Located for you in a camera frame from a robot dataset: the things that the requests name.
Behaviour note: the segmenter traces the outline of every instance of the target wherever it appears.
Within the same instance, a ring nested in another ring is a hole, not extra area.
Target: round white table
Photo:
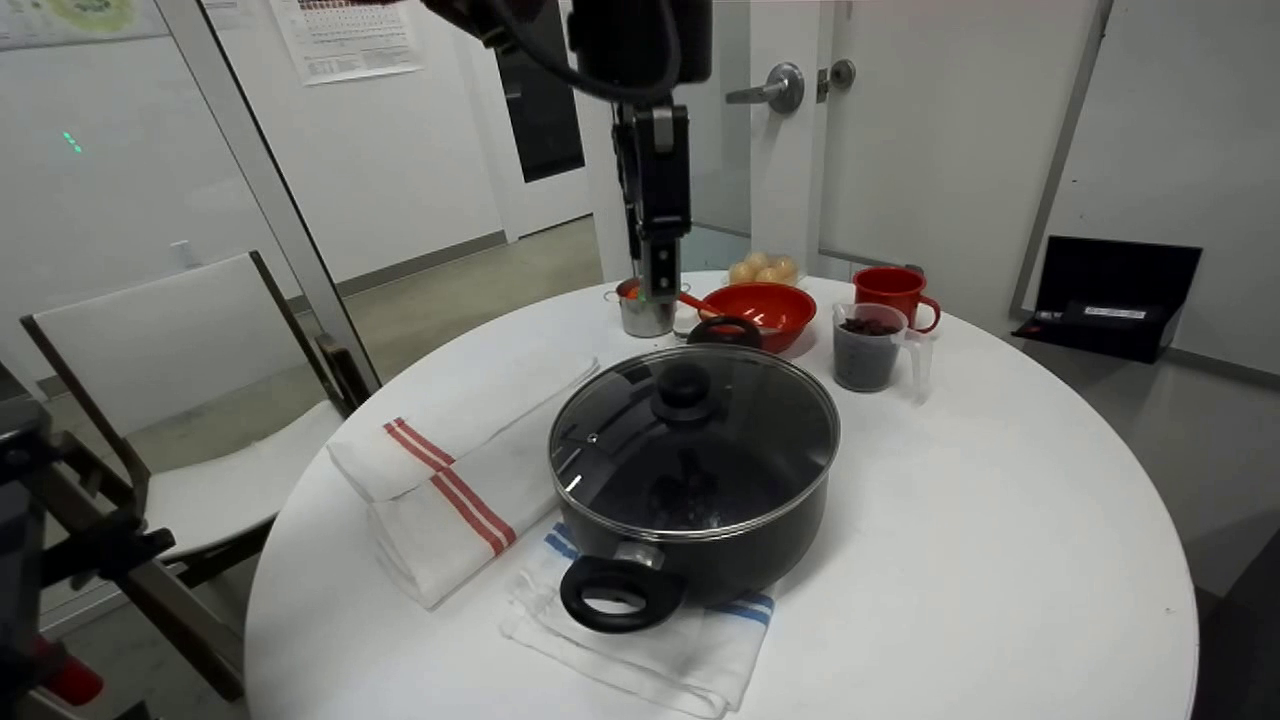
[[[818,549],[775,592],[735,718],[865,720],[1184,720],[1197,698],[1197,597],[1175,530],[1125,440],[1005,339],[944,318],[933,396],[833,385],[828,304],[792,348],[833,393],[845,440]],[[609,290],[502,318],[397,375],[380,399],[521,373],[521,348],[630,355]],[[247,603],[247,703],[261,720],[555,718],[651,720],[502,636],[528,534],[438,611],[386,573],[370,514],[321,452],[284,506]]]

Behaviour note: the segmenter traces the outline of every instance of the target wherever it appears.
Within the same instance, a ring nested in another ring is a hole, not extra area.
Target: black cable
[[[539,47],[525,30],[521,22],[507,12],[504,0],[486,0],[490,12],[495,17],[495,25],[504,25],[504,34],[514,34],[518,47],[535,64],[544,70],[549,77],[566,79],[570,87],[580,87],[588,97],[599,97],[599,99],[611,99],[611,103],[657,103],[663,97],[672,97],[672,87],[680,84],[680,34],[676,34],[676,12],[672,12],[672,0],[657,0],[661,6],[661,22],[663,22],[663,40],[670,40],[670,64],[663,64],[663,77],[657,84],[642,84],[642,87],[630,87],[630,84],[606,84],[598,77],[583,77],[570,64],[562,64],[549,47]]]

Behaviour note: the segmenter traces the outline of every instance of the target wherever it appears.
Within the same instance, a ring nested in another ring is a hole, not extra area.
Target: red mug
[[[900,307],[917,333],[933,333],[944,322],[944,307],[925,298],[925,274],[910,265],[873,265],[853,274],[856,304],[894,304]]]

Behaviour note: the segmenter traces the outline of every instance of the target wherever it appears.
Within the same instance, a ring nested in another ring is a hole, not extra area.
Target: red bowl
[[[795,344],[805,323],[818,318],[818,300],[792,286],[729,286],[704,298],[699,318],[745,318],[762,328],[768,353]]]

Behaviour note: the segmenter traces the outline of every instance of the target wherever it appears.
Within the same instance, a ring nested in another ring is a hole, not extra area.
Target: white chair
[[[26,318],[30,337],[133,478],[133,508],[167,530],[164,559],[223,544],[256,554],[303,464],[370,389],[354,361],[313,344],[256,253]],[[151,473],[135,431],[209,408],[281,373],[313,367],[326,396],[274,436],[218,461]]]

